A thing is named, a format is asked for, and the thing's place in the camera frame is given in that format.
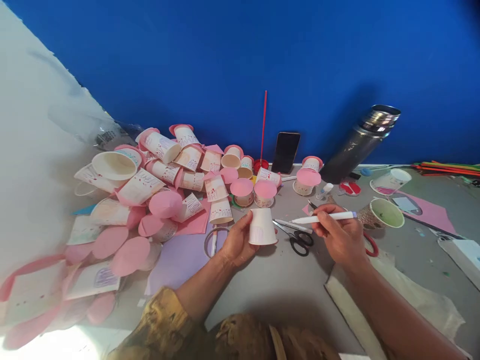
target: purple paper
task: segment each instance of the purple paper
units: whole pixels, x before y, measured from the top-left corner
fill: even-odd
[[[208,223],[206,233],[174,236],[161,249],[160,258],[148,277],[145,295],[152,296],[161,287],[178,289],[209,260],[204,251],[205,236],[213,229]],[[219,231],[216,249],[219,251],[227,238],[226,231]],[[212,237],[208,240],[208,253]]]

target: blue wall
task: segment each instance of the blue wall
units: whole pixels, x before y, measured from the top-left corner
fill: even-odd
[[[402,110],[370,163],[480,163],[480,13],[468,0],[11,0],[117,120],[190,123],[265,154],[302,134],[324,160],[371,105]]]

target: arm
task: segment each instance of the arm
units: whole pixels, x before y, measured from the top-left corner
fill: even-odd
[[[350,295],[381,340],[401,359],[465,360],[457,347],[423,318],[373,268],[365,253],[362,225],[356,219],[335,221],[328,213],[342,212],[334,204],[319,206],[320,223],[312,227],[333,260],[351,282]]]

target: hand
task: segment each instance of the hand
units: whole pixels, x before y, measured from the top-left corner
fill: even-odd
[[[313,211],[320,222],[314,222],[311,227],[319,237],[325,239],[326,248],[336,263],[350,267],[368,262],[360,221],[334,220],[329,216],[344,211],[335,204],[320,205]]]
[[[236,268],[250,260],[260,248],[258,245],[249,243],[252,218],[253,213],[249,210],[246,215],[232,226],[225,243],[218,252],[218,255],[222,256]]]

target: person's right hand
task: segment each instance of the person's right hand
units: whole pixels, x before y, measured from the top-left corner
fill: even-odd
[[[344,208],[335,204],[320,205],[313,211],[320,222],[314,222],[311,227],[319,237],[325,239],[326,248],[336,263],[349,267],[368,262],[360,221],[356,218],[334,220],[329,215],[344,211]]]

